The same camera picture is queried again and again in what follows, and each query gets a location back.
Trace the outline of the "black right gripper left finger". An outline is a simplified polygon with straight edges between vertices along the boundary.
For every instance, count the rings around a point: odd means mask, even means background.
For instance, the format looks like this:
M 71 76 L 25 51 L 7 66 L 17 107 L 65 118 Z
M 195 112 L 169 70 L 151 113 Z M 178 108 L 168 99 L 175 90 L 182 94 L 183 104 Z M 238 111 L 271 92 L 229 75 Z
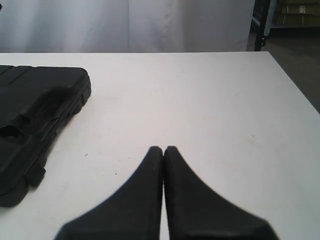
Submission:
M 158 240 L 163 200 L 163 151 L 148 149 L 131 177 L 108 199 L 66 223 L 57 240 Z

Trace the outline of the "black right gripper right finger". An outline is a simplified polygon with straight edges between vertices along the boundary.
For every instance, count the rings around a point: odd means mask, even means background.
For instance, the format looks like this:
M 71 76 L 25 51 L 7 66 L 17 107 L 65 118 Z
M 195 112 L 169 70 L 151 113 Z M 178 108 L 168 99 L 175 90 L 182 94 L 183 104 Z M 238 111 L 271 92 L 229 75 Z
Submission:
M 264 219 L 207 186 L 175 146 L 164 152 L 164 194 L 171 240 L 275 240 Z

